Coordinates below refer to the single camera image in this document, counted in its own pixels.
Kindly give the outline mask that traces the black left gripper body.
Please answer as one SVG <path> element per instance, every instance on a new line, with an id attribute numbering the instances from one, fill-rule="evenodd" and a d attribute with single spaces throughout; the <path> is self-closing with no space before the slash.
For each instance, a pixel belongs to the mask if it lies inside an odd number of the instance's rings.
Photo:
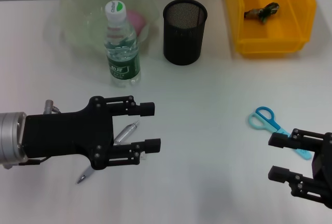
<path id="1" fill-rule="evenodd" d="M 108 167 L 113 144 L 113 117 L 109 98 L 94 96 L 77 112 L 29 115 L 22 148 L 30 159 L 83 155 L 95 170 Z"/>

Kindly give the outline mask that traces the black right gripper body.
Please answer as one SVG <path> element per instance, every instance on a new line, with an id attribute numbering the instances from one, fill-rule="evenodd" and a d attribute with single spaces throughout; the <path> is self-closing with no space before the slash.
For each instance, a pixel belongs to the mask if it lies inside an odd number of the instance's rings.
<path id="1" fill-rule="evenodd" d="M 319 134 L 312 161 L 313 179 L 317 183 L 316 194 L 322 203 L 331 208 L 331 134 Z"/>

